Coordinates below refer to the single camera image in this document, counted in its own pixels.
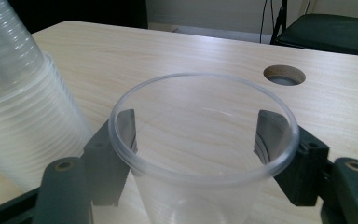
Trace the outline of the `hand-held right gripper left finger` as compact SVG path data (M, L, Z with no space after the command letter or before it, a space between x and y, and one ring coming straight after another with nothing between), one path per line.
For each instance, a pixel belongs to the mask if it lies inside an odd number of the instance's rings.
M108 120L84 146L81 158L85 162L92 203L118 206L130 167L118 156L111 143Z

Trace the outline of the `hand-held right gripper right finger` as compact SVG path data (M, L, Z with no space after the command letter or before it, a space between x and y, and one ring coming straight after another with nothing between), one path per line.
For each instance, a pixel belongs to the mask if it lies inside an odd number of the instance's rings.
M281 155L277 146L287 129L288 122L283 115L267 110L258 112L254 153L263 164ZM296 154L274 179L291 204L314 206L318 198L317 176L326 164L329 147L301 126L298 129Z

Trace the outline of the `single clear plastic cup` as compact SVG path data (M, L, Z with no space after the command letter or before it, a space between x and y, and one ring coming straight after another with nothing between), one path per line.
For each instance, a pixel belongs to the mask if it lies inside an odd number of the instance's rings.
M151 224L244 224L260 187L293 159L299 128L253 82L183 73L126 92L109 135Z

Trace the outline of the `stack of clear plastic cups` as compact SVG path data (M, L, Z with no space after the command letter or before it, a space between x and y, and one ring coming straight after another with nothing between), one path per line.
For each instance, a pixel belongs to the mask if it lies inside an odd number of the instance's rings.
M0 173L35 189L51 162L80 155L91 135L55 62L0 0Z

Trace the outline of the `black chair seat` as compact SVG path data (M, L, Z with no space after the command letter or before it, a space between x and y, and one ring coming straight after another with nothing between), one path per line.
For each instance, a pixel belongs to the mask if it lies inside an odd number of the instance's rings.
M276 38L274 45L358 55L358 18L306 14Z

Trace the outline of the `black metal stand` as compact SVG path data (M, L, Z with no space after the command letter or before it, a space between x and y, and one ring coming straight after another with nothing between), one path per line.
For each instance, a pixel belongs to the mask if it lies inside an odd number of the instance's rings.
M288 0L281 0L281 7L278 13L278 17L273 27L273 33L270 39L270 44L274 45L277 38L286 30L287 25L287 11L288 11Z

